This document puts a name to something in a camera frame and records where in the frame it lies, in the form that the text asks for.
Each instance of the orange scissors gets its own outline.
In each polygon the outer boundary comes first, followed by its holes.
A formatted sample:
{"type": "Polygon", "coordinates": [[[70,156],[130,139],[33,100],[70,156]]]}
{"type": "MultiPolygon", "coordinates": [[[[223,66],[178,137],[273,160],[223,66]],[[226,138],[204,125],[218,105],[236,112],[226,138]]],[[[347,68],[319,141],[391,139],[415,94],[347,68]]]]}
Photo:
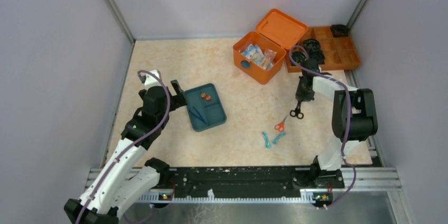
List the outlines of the orange scissors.
{"type": "Polygon", "coordinates": [[[283,120],[282,120],[280,123],[278,123],[277,125],[275,125],[275,126],[274,126],[274,129],[276,129],[277,131],[279,131],[279,132],[282,133],[282,132],[285,130],[285,120],[286,120],[287,117],[288,117],[288,116],[286,115],[286,117],[283,118],[283,120]]]}

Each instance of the orange box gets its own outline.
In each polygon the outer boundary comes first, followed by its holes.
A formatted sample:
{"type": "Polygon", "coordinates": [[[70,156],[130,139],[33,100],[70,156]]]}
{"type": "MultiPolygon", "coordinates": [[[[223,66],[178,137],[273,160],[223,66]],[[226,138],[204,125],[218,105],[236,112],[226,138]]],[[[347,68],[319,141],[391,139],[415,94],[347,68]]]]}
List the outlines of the orange box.
{"type": "Polygon", "coordinates": [[[257,24],[256,31],[249,32],[234,45],[234,63],[259,83],[266,84],[280,71],[287,52],[307,30],[304,23],[272,9],[257,24]],[[263,52],[266,49],[277,52],[272,62],[274,65],[269,70],[263,70],[242,54],[249,44],[258,44],[263,52]]]}

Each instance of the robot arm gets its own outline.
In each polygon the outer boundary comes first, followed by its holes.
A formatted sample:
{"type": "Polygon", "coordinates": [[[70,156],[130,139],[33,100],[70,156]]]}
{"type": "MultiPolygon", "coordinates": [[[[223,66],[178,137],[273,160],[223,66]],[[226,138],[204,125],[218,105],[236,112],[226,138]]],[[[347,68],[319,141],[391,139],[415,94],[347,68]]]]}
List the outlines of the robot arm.
{"type": "MultiPolygon", "coordinates": [[[[160,78],[160,73],[157,70],[153,70],[151,73],[160,78]]],[[[166,182],[165,180],[167,180],[166,174],[169,171],[169,166],[158,159],[152,158],[145,163],[145,167],[135,177],[122,186],[125,176],[161,134],[169,119],[167,117],[158,130],[132,146],[123,156],[118,158],[123,150],[154,129],[166,112],[166,93],[160,83],[148,74],[141,77],[141,80],[145,85],[145,89],[139,92],[143,99],[143,106],[137,109],[133,118],[126,124],[122,132],[123,138],[118,141],[112,156],[93,184],[78,200],[69,199],[64,206],[64,210],[72,223],[76,223],[76,219],[86,202],[88,202],[88,205],[82,213],[80,224],[118,223],[125,211],[145,191],[158,185],[159,182],[166,182]],[[92,198],[92,192],[99,183],[101,185],[92,198]]],[[[185,106],[186,98],[177,81],[173,80],[171,84],[177,93],[176,96],[171,96],[170,93],[170,111],[173,111],[185,106]]]]}
{"type": "MultiPolygon", "coordinates": [[[[302,66],[319,75],[324,74],[324,76],[317,76],[315,73],[303,71],[303,76],[300,77],[296,91],[297,108],[291,112],[295,114],[300,113],[301,103],[314,100],[316,92],[333,101],[332,129],[334,135],[331,137],[327,148],[316,156],[312,164],[312,179],[316,184],[320,184],[319,179],[324,182],[336,177],[336,173],[339,172],[342,165],[341,148],[348,116],[347,94],[344,88],[336,83],[330,74],[320,72],[320,68],[314,59],[304,61],[302,66]]],[[[360,142],[375,134],[378,129],[372,90],[358,89],[351,86],[347,86],[347,88],[352,109],[354,108],[355,111],[351,114],[349,134],[344,146],[345,155],[350,154],[360,142]]]]}

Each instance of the table surface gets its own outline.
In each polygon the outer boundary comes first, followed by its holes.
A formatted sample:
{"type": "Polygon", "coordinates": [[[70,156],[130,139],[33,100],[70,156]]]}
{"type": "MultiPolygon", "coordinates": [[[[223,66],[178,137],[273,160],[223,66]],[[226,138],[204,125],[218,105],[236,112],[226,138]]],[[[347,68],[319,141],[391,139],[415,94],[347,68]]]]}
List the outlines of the table surface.
{"type": "MultiPolygon", "coordinates": [[[[186,107],[170,113],[162,135],[135,166],[155,157],[170,166],[253,166],[309,165],[327,146],[333,135],[333,104],[316,94],[302,104],[305,118],[288,114],[295,108],[295,91],[301,73],[288,73],[284,65],[266,85],[261,85],[235,67],[232,46],[238,38],[177,39],[137,41],[123,88],[107,158],[111,156],[120,133],[142,106],[138,91],[144,86],[137,77],[139,69],[159,69],[164,83],[178,80],[185,91],[206,83],[216,86],[227,115],[217,127],[195,132],[186,107]],[[286,115],[286,135],[266,148],[262,131],[273,140],[274,126],[286,115]]],[[[346,82],[343,71],[331,71],[346,82]]],[[[348,156],[354,164],[371,164],[367,145],[361,143],[348,156]]]]}

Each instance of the blue tray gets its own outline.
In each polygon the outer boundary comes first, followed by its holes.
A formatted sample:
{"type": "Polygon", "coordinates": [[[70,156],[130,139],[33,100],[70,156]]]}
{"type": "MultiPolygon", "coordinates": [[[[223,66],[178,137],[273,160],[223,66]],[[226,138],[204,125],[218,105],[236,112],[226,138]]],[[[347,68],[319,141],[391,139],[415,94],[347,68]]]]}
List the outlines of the blue tray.
{"type": "Polygon", "coordinates": [[[213,84],[209,83],[189,89],[185,91],[185,97],[188,102],[186,108],[189,110],[188,116],[190,117],[191,126],[196,132],[201,132],[226,122],[226,113],[213,84]],[[202,98],[201,93],[211,96],[211,100],[207,101],[202,98]],[[196,107],[205,123],[191,114],[198,115],[193,107],[196,107]]]}

